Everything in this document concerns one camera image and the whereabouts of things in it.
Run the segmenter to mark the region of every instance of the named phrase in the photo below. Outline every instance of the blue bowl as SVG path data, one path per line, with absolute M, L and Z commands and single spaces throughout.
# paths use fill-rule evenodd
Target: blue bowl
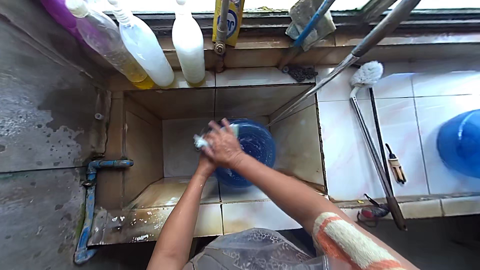
M 238 139 L 245 153 L 272 168 L 275 163 L 275 142 L 270 132 L 261 124 L 249 119 L 229 120 L 239 125 Z M 222 183 L 232 187 L 248 187 L 252 183 L 232 169 L 217 168 L 215 177 Z
M 437 149 L 448 168 L 480 178 L 480 110 L 464 112 L 444 123 Z

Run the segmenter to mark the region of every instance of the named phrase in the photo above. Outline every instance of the toilet brush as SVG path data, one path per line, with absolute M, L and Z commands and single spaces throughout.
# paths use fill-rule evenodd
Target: toilet brush
M 395 221 L 397 228 L 406 231 L 407 226 L 405 224 L 405 218 L 403 217 L 400 206 L 398 205 L 398 202 L 394 197 L 392 183 L 389 176 L 387 176 L 385 167 L 383 166 L 378 152 L 375 149 L 375 144 L 373 144 L 372 136 L 368 131 L 367 125 L 365 123 L 365 120 L 363 119 L 363 115 L 357 102 L 358 91 L 365 86 L 373 85 L 378 82 L 378 80 L 380 80 L 380 78 L 382 77 L 383 71 L 384 68 L 382 64 L 377 61 L 368 62 L 361 66 L 350 80 L 350 84 L 353 86 L 353 90 L 350 93 L 350 103 L 352 104 L 352 107 L 355 111 L 355 114 L 360 124 L 360 129 L 363 133 L 365 142 L 367 143 L 370 155 L 373 159 L 373 164 L 375 165 L 375 169 L 377 170 L 378 176 L 381 180 L 388 208 L 392 213 L 392 217 Z

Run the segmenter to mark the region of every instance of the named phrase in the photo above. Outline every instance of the white brush bristles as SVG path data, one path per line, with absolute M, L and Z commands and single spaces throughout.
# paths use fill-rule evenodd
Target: white brush bristles
M 373 85 L 384 73 L 384 66 L 377 61 L 371 61 L 363 64 L 355 74 L 350 78 L 350 84 L 352 86 L 365 86 Z

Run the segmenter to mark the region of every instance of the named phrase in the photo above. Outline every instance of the orange striped cloth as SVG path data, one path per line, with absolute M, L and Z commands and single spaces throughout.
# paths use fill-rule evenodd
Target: orange striped cloth
M 329 258 L 348 263 L 353 270 L 403 270 L 386 249 L 335 213 L 322 213 L 313 227 L 313 241 Z

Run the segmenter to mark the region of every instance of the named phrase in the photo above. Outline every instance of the tiled counter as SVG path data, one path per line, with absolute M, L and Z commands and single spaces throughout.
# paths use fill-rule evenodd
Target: tiled counter
M 320 77 L 330 67 L 316 69 Z M 374 198 L 384 197 L 348 100 L 351 91 L 348 80 L 355 70 L 344 71 L 317 94 L 326 182 L 334 201 L 364 200 L 365 193 Z M 479 84 L 478 61 L 384 63 L 383 78 L 373 90 L 383 141 L 397 155 L 406 174 L 407 182 L 399 184 L 390 173 L 399 201 L 414 205 L 407 217 L 479 213 L 480 197 L 465 196 L 480 194 L 480 179 L 447 169 L 436 149 L 436 136 L 444 122 L 463 112 L 480 109 Z M 357 97 L 376 142 L 367 91 L 361 90 Z

